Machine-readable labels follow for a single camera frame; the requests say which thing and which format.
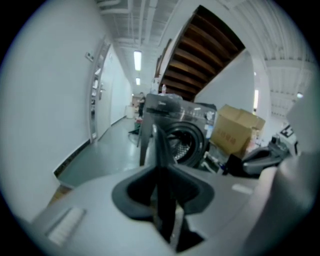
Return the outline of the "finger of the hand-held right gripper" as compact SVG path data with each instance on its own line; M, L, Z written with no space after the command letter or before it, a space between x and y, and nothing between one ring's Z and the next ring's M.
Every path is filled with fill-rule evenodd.
M277 158L278 155L268 146L258 147L246 155L246 160L257 160L264 158Z
M259 158L244 161L242 168L246 173L261 173L264 169L278 166L281 163L281 158Z

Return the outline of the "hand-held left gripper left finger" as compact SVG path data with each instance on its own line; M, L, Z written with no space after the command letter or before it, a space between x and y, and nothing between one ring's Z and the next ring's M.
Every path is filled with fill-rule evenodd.
M163 130L152 135L148 164L85 182L34 220L45 256L173 256L170 153Z

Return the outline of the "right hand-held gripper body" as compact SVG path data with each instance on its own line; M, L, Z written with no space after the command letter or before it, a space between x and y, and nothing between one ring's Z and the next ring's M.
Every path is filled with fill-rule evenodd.
M288 155L292 157L300 155L299 143L290 124L274 134L268 146L272 150L275 150L282 158Z

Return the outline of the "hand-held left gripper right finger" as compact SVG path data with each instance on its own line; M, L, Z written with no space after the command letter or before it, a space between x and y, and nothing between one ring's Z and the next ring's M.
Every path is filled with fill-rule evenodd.
M175 164L156 129L157 250L270 250L259 223L267 184Z

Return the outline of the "black washing machine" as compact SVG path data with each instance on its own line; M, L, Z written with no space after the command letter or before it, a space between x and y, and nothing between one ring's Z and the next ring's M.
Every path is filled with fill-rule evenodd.
M154 115L167 137L174 160L195 167L209 150L217 109L213 104L173 98L171 94L148 94L145 113Z

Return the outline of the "large cardboard box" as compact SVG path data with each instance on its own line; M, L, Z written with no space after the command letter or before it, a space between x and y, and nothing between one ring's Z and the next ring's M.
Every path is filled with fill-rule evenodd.
M226 155L243 158L255 132L260 132L265 120L244 109L225 104L217 111L210 142Z

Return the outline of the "green bin with red contents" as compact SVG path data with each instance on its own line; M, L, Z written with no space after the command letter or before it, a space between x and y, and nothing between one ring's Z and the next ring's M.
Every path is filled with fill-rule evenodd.
M138 135L140 132L140 128L142 125L143 119L141 117L137 117L134 121L134 128L133 130L129 131L129 134Z

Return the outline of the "wooden staircase underside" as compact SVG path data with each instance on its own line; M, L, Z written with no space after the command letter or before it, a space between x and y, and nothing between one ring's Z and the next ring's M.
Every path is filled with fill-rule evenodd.
M193 101L244 49L226 23L199 5L173 42L158 89Z

